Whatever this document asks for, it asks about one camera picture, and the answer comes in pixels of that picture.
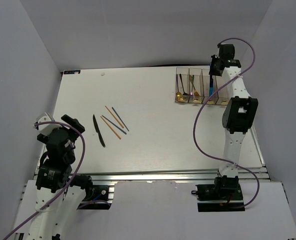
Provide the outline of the black knife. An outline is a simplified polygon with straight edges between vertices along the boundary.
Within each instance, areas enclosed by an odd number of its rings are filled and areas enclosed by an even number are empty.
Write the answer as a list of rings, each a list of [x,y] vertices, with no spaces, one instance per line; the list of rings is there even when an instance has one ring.
[[[94,128],[95,128],[95,131],[98,134],[99,141],[100,141],[101,145],[105,148],[106,145],[105,145],[105,142],[104,142],[103,137],[101,135],[101,132],[100,132],[100,129],[99,129],[99,126],[98,126],[95,115],[92,116],[92,120],[93,120],[93,125],[94,125]]]

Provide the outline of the blue knife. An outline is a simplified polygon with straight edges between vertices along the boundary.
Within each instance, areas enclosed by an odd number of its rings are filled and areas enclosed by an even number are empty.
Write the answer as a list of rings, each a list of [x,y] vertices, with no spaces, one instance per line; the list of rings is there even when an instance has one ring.
[[[210,75],[210,78],[209,78],[209,96],[211,96],[213,94],[213,88],[214,88],[214,80],[213,80],[213,76]]]

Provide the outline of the gold fork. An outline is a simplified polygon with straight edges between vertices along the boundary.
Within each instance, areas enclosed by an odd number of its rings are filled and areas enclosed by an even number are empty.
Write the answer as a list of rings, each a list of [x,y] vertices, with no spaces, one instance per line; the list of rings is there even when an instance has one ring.
[[[197,92],[196,88],[194,90],[194,96],[199,96],[199,93]]]

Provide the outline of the iridescent teal fork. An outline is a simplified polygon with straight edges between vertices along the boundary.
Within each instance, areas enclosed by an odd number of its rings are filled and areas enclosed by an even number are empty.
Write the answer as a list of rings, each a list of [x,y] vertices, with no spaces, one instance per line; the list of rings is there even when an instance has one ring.
[[[191,95],[194,95],[194,75],[189,75],[190,83],[191,83]]]

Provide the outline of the black spoon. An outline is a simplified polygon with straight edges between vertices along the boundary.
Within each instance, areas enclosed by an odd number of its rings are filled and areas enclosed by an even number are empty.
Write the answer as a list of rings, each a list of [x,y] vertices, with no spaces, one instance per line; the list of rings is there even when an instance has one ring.
[[[182,89],[183,89],[183,95],[188,96],[188,93],[186,93],[186,92],[185,92],[185,89],[184,89],[184,85],[183,85],[183,80],[182,80],[182,75],[181,75],[181,73],[179,74],[179,77],[180,77],[180,81],[181,81],[181,85],[182,85]]]

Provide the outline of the iridescent gold spoon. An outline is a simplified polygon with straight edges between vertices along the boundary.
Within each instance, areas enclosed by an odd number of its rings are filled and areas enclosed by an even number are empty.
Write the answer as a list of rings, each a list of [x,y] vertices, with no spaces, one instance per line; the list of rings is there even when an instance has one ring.
[[[178,75],[176,75],[176,101],[181,102],[182,101],[182,94],[179,91],[179,85],[178,85]]]

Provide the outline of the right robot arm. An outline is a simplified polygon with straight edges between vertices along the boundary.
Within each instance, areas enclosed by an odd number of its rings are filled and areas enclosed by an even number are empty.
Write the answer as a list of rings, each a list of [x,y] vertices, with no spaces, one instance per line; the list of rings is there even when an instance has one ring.
[[[218,44],[218,54],[212,56],[210,77],[221,77],[228,93],[228,104],[223,113],[222,125],[225,129],[223,159],[227,162],[219,167],[219,176],[215,178],[214,195],[223,200],[238,191],[239,178],[237,165],[246,133],[252,127],[258,108],[258,100],[252,98],[246,90],[241,63],[234,59],[233,44]]]

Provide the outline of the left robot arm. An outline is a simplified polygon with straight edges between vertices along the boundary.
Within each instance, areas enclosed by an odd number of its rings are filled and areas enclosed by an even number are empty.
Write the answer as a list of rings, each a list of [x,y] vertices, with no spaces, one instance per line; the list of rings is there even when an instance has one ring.
[[[32,218],[27,240],[63,240],[76,217],[83,200],[93,195],[92,178],[77,174],[71,165],[75,162],[75,142],[82,138],[83,125],[68,115],[62,123],[43,114],[35,123],[37,140],[45,144],[36,179],[36,216]]]

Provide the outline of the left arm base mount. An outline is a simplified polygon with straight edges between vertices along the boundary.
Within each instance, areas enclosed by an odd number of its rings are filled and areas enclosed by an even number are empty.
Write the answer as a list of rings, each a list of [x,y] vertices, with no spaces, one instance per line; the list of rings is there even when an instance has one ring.
[[[114,183],[93,181],[92,189],[78,206],[79,210],[109,210],[113,201]]]

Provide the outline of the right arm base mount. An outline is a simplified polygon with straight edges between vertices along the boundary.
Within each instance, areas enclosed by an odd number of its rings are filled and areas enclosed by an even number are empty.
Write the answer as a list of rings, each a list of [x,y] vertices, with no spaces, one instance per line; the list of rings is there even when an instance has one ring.
[[[191,194],[197,198],[198,212],[244,212],[241,186],[233,192],[217,193],[214,184],[198,184]]]

